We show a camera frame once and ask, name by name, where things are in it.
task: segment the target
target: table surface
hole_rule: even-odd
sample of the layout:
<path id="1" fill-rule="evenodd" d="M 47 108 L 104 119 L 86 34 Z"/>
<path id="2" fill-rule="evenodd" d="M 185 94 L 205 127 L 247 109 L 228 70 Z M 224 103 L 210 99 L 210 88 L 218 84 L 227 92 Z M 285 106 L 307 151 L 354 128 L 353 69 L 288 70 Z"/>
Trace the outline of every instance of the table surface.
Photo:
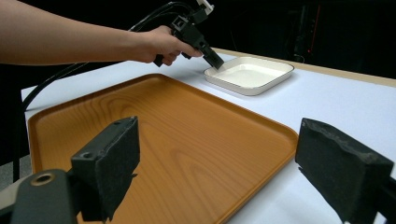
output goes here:
<path id="1" fill-rule="evenodd" d="M 215 49 L 224 61 L 261 56 Z M 122 62 L 51 83 L 28 107 L 26 119 L 38 111 L 102 90 L 132 78 L 160 73 L 216 95 L 299 132 L 302 118 L 326 122 L 367 147 L 396 161 L 396 80 L 350 73 L 308 64 L 295 67 L 291 77 L 257 96 L 228 91 L 205 80 L 209 64 L 203 58 L 178 57 L 172 66 Z M 33 89 L 21 91 L 26 97 Z M 318 191 L 288 163 L 240 209 L 229 223 L 339 223 L 341 220 Z M 375 223 L 384 223 L 378 215 Z"/>

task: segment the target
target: power cord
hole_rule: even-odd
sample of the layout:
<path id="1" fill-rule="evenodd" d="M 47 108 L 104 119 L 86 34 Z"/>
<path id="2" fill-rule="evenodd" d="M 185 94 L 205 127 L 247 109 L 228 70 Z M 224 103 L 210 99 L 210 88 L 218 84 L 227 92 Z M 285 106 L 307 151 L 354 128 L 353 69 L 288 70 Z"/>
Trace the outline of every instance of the power cord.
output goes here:
<path id="1" fill-rule="evenodd" d="M 136 25 L 131 27 L 128 31 L 131 32 L 138 32 L 143 29 L 145 26 L 150 24 L 153 21 L 158 20 L 159 18 L 163 18 L 165 16 L 172 16 L 172 15 L 179 15 L 180 12 L 177 11 L 170 11 L 176 7 L 181 7 L 182 9 L 186 10 L 187 13 L 192 13 L 193 9 L 190 5 L 184 2 L 169 2 L 147 15 L 143 20 L 138 22 Z M 16 131 L 15 131 L 15 140 L 14 140 L 14 154 L 13 154 L 13 182 L 16 182 L 20 179 L 20 154 L 21 154 L 21 130 L 22 125 L 25 124 L 25 116 L 24 113 L 27 110 L 27 107 L 33 100 L 37 97 L 37 95 L 43 91 L 50 83 L 53 81 L 60 79 L 69 75 L 70 73 L 78 70 L 80 67 L 86 65 L 87 63 L 74 63 L 67 66 L 65 69 L 61 70 L 60 72 L 56 73 L 52 77 L 48 78 L 38 86 L 36 86 L 29 95 L 22 101 L 21 104 L 21 112 L 17 114 L 17 121 L 16 121 Z"/>

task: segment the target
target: dark background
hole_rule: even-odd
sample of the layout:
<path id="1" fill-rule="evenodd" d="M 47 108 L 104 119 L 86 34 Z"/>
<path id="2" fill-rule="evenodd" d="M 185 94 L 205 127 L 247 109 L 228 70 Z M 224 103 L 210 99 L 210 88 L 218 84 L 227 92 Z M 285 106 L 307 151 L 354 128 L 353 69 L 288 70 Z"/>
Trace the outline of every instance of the dark background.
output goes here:
<path id="1" fill-rule="evenodd" d="M 163 0 L 22 2 L 78 21 L 125 30 L 169 3 Z M 194 8 L 198 6 L 195 0 L 183 2 Z M 211 47 L 396 78 L 394 0 L 209 0 L 209 3 L 215 5 L 215 10 L 197 27 Z M 74 74 L 110 64 L 89 63 Z M 6 113 L 0 121 L 0 164 L 12 158 L 21 89 L 42 83 L 66 66 L 0 64 L 0 103 Z M 21 155 L 27 155 L 26 130 L 21 135 L 21 145 Z"/>

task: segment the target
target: white dish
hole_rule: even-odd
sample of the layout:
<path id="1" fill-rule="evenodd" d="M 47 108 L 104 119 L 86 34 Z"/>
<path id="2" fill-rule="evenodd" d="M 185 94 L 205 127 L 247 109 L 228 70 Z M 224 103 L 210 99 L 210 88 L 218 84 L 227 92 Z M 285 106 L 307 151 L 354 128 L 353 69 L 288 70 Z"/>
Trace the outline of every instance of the white dish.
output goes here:
<path id="1" fill-rule="evenodd" d="M 205 70 L 205 79 L 225 89 L 244 95 L 258 95 L 291 76 L 288 63 L 239 57 L 225 62 L 219 69 Z"/>

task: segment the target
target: wood grain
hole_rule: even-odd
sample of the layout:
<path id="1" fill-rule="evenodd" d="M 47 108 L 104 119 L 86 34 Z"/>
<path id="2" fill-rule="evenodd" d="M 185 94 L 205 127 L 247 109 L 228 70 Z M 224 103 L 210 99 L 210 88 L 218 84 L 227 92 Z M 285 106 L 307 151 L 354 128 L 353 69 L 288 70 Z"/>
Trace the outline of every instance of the wood grain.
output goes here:
<path id="1" fill-rule="evenodd" d="M 224 222 L 293 158 L 298 139 L 280 123 L 149 74 L 31 117 L 34 172 L 69 170 L 73 154 L 131 116 L 141 162 L 111 223 Z"/>

